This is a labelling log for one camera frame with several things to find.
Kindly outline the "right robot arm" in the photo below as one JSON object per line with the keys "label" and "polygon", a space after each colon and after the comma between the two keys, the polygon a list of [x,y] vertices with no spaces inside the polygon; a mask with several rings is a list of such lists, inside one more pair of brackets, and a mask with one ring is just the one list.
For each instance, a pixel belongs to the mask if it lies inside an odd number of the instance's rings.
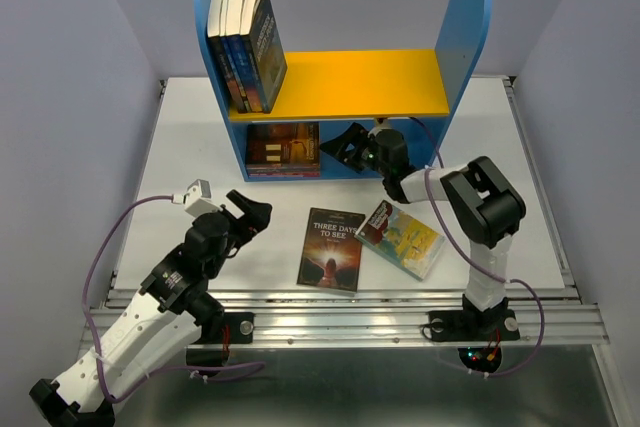
{"label": "right robot arm", "polygon": [[403,134],[386,120],[371,130],[353,123],[339,136],[322,142],[319,149],[354,172],[379,174],[388,197],[398,203],[449,203],[469,240],[469,254],[452,245],[469,264],[469,279],[460,310],[451,316],[428,314],[432,339],[449,340],[459,333],[467,340],[504,326],[509,316],[507,256],[526,206],[489,157],[453,168],[418,168],[409,159]]}

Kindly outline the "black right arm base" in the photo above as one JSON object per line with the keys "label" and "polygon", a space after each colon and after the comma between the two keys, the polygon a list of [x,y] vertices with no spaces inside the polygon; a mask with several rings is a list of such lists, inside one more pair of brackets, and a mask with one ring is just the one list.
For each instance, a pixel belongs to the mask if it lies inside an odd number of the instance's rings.
{"label": "black right arm base", "polygon": [[436,343],[471,346],[489,341],[517,341],[521,338],[512,310],[485,315],[470,310],[433,310],[420,326],[421,334]]}

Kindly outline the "Huckleberry Finn paperback book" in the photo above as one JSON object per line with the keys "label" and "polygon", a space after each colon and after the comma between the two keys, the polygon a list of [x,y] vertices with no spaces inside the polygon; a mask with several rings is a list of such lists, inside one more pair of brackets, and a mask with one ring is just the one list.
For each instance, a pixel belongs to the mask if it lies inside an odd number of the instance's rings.
{"label": "Huckleberry Finn paperback book", "polygon": [[443,235],[385,200],[364,220],[355,237],[419,281],[427,277],[445,245]]}

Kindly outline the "dark orange cover book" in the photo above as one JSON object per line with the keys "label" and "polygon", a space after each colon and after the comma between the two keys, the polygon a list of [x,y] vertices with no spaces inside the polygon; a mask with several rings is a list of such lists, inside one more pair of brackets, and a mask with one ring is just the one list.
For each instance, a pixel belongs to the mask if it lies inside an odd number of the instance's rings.
{"label": "dark orange cover book", "polygon": [[320,167],[319,123],[256,123],[247,127],[248,168]]}

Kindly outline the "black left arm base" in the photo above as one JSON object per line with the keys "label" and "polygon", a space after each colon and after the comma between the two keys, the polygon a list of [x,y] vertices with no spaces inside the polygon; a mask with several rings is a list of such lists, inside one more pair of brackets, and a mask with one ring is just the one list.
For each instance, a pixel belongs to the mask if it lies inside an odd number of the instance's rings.
{"label": "black left arm base", "polygon": [[225,313],[202,328],[200,337],[186,351],[186,364],[191,367],[224,367],[229,363],[232,345],[253,342],[255,314]]}

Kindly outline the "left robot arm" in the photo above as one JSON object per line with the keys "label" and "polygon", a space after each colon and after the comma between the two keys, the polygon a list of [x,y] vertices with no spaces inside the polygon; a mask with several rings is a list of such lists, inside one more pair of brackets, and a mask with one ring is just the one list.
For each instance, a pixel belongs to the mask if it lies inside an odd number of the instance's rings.
{"label": "left robot arm", "polygon": [[226,313],[208,284],[269,226],[272,207],[236,190],[226,197],[241,216],[215,205],[202,180],[169,197],[193,218],[183,241],[153,267],[106,332],[98,333],[85,308],[91,347],[56,378],[41,379],[31,388],[30,398],[50,425],[114,425],[116,405],[152,377],[170,371],[168,361],[194,343],[217,343],[220,351],[202,365],[185,366],[192,377],[230,381],[233,371],[246,377],[264,368],[262,362],[229,364],[231,343],[251,342],[254,316]]}

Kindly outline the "Nineteen Eighty-Four book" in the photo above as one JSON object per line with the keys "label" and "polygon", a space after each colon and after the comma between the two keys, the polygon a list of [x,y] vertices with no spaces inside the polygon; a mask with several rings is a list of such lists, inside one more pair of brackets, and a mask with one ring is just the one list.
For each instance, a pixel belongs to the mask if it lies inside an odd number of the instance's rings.
{"label": "Nineteen Eighty-Four book", "polygon": [[271,0],[256,0],[249,40],[262,112],[269,114],[283,85],[287,63]]}

